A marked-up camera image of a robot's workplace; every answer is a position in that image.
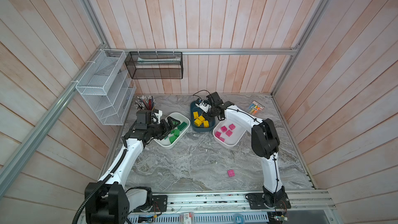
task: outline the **yellow connector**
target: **yellow connector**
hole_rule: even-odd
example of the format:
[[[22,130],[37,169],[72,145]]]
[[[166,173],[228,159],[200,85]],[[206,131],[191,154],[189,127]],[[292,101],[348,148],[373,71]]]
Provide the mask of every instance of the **yellow connector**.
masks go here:
[[[199,127],[201,124],[202,124],[202,122],[197,118],[197,119],[195,119],[195,121],[193,122],[197,127]]]
[[[203,123],[203,121],[205,121],[206,119],[201,115],[198,117],[198,119],[200,120],[201,123]]]

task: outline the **toy building block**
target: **toy building block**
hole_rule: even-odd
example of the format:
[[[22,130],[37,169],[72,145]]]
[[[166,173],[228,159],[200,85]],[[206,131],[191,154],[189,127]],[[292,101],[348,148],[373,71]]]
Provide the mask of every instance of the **toy building block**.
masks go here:
[[[182,122],[182,123],[177,127],[177,129],[180,130],[180,131],[182,131],[182,130],[184,130],[185,127],[187,127],[187,125],[188,125],[187,123]]]
[[[170,143],[172,144],[174,141],[176,141],[177,137],[171,136],[169,137]]]
[[[180,131],[178,129],[174,130],[174,136],[178,137],[180,135]]]
[[[230,169],[230,170],[227,171],[227,172],[228,172],[228,177],[233,177],[233,176],[235,176],[235,172],[234,172],[233,169]]]
[[[206,120],[205,117],[203,117],[202,115],[199,116],[197,119],[199,119],[201,121],[201,123],[203,123]]]
[[[202,122],[197,118],[195,119],[195,121],[193,122],[197,127],[201,126]]]

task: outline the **gray marble tabletop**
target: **gray marble tabletop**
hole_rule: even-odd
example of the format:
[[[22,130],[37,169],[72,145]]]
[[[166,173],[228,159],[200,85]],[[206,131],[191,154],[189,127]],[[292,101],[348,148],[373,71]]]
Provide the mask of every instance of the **gray marble tabletop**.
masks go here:
[[[285,188],[312,187],[270,96],[220,94],[220,97],[244,111],[254,100],[264,105],[264,109],[256,116],[270,118],[275,123],[281,141],[279,169]],[[162,95],[154,98],[156,108],[163,111],[162,118],[172,112],[179,112],[189,118],[189,105],[196,100],[196,97],[190,95]],[[137,109],[132,104],[123,135],[135,121],[136,112]],[[228,177],[227,171],[230,169],[234,170],[234,177]],[[240,142],[229,150],[218,144],[211,132],[199,133],[189,127],[187,133],[170,150],[154,141],[147,145],[128,176],[126,188],[147,186],[154,192],[245,191],[262,190],[263,180],[260,158],[251,149],[250,133],[245,132]]]

